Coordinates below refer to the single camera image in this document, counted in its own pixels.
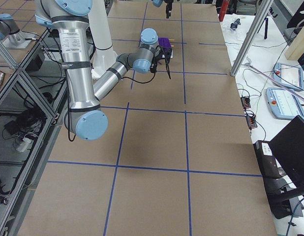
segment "computer monitor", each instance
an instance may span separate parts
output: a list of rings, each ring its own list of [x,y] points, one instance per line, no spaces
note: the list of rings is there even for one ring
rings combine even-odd
[[[304,197],[304,120],[296,116],[269,142],[269,147],[297,187],[281,194],[268,195],[270,206],[301,195]]]

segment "white label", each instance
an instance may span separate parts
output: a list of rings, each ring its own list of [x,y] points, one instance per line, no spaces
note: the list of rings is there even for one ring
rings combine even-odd
[[[60,33],[60,42],[62,53],[80,53],[82,51],[79,32]]]
[[[262,152],[264,153],[264,155],[266,155],[266,156],[272,156],[272,151],[271,151],[271,149],[270,149],[270,147],[269,147],[268,144],[262,143],[261,147],[262,147]]]

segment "white surface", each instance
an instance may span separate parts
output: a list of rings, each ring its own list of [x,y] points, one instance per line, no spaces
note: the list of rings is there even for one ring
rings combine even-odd
[[[241,25],[238,26],[236,31],[230,29],[230,25],[234,22],[237,18],[240,18]],[[240,16],[240,15],[225,15],[224,21],[221,23],[223,35],[231,64],[233,64],[240,47],[245,39],[246,33],[249,30],[249,27],[254,19],[254,16]],[[254,38],[252,45],[264,46],[264,47],[272,47],[276,45],[280,45],[277,47],[272,48],[260,48],[260,47],[250,47],[247,56],[252,61],[252,65],[263,72],[267,72],[267,74],[271,74],[271,71],[276,63],[279,55],[281,54],[282,50],[285,48],[286,43],[281,35],[279,29],[276,27],[273,19],[269,18],[269,26],[268,26],[268,38],[264,39],[264,28],[265,25],[260,29],[259,34],[257,34]],[[298,65],[297,61],[287,60],[282,53],[278,62],[286,63],[290,65]],[[259,95],[257,91],[252,88],[249,88],[247,84],[258,91],[262,91],[262,95],[259,98],[258,96],[251,97],[251,110],[257,114],[257,121],[265,128],[267,132],[266,140],[271,140],[281,129],[283,129],[290,121],[289,120],[279,120],[275,119],[273,114],[270,111],[270,108],[267,104],[267,99],[265,95],[266,88],[268,87],[275,87],[275,85],[267,80],[266,77],[263,75],[254,73],[247,69],[245,66],[241,66],[237,75],[236,75],[236,82],[238,84],[238,88],[241,89],[242,86],[244,89],[249,91],[250,95]],[[243,95],[247,95],[247,92],[240,90],[239,93],[243,92]],[[257,140],[262,140],[264,138],[264,131],[263,129],[258,126],[252,130],[251,139],[252,142],[255,143]],[[288,177],[285,177],[287,183],[290,183],[291,180]],[[276,230],[278,234],[285,235],[286,230],[288,227],[287,222],[290,220],[290,217],[285,217],[281,220],[277,220],[274,218]],[[304,234],[304,217],[302,218],[294,218],[293,222],[297,224],[295,227],[290,228],[290,236],[295,236],[297,234]]]
[[[304,0],[280,0],[280,1],[288,10],[288,12],[290,12],[291,15],[294,15]]]

